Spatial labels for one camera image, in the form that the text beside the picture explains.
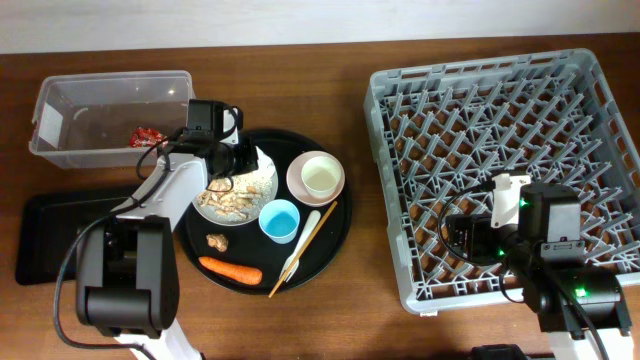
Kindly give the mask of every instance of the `wooden tabletop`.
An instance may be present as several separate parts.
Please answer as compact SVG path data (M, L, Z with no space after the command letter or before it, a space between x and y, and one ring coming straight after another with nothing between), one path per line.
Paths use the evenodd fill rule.
M88 353L64 345L51 320L53 285L20 286L14 269L27 199L136 181L132 169L65 171L29 153L30 120L42 81L51 75L139 70L187 70L199 98L240 106L246 128L283 128L314 139L345 164L353 191L351 230L334 261L307 285L273 299L212 284L176 244L178 319L208 359L435 358L499 343L517 344L528 354L548 353L546 336L524 305L432 318L401 307L362 105L377 70L580 47L595 52L638 143L640 34L0 56L0 358L133 358L128 351ZM109 342L78 323L74 290L69 282L62 294L67 333L76 340ZM640 287L626 288L625 294L640 344Z

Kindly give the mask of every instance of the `red snack package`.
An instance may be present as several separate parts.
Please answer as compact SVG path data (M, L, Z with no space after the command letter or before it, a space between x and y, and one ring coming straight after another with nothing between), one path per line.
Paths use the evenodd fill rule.
M151 128L137 127L129 139L129 146L131 147L149 147L155 145L157 142L162 141L164 135L158 130Z

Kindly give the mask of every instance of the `black tray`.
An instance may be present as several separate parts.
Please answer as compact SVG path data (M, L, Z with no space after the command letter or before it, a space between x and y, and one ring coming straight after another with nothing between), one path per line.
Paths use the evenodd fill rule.
M24 207L16 281L21 285L53 282L79 228L124 202L140 185L37 195ZM75 255L65 280L75 279Z
M244 132L244 135L250 136L254 144L273 159L279 183L276 199L289 200L300 210L300 226L296 238L285 245L276 244L262 233L257 220L242 226L216 225L203 218L193 205L189 206L182 217L176 232L189 260L211 281L237 292L266 295L278 281L282 266L293 252L309 213L317 209L324 215L331 204L312 208L299 202L287 188L286 174L289 164L303 152L323 151L320 145L304 136L283 130L253 130ZM342 193L336 200L338 205L300 258L298 270L289 282L280 286L279 291L293 289L313 279L329 265L342 246L351 225L351 193L346 181ZM224 234L229 239L227 251L220 253L209 247L207 234ZM200 256L211 256L233 264L256 267L262 270L262 282L250 286L218 275L200 265Z

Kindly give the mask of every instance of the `carrot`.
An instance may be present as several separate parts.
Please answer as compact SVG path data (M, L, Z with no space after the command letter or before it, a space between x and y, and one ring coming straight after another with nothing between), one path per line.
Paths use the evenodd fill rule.
M229 264L208 256L201 256L198 260L200 260L200 264L208 270L243 284L258 285L260 281L262 281L262 271L260 271L260 269Z

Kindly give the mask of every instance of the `round black tray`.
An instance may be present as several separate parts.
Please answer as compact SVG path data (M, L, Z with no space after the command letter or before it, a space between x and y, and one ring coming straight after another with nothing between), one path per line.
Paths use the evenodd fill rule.
M294 198L287 188L286 175L289 164L303 152L324 149L304 136L284 130L252 130L243 134L251 137L254 144L273 159L279 183L276 199L289 200L300 210L300 226L296 238L285 245L276 244L260 230L257 220L242 226L216 225L203 218L193 205L185 212L176 231L189 260L211 281L237 292L266 295L278 281L284 262L293 252L309 213L317 209L324 215L331 205L312 208ZM336 200L338 205L300 258L298 270L278 291L293 289L313 279L335 257L351 226L351 193L347 181ZM227 251L221 253L209 247L207 234L224 234L229 239ZM262 270L262 282L250 286L218 275L200 265L200 256L211 256L232 264L256 267Z

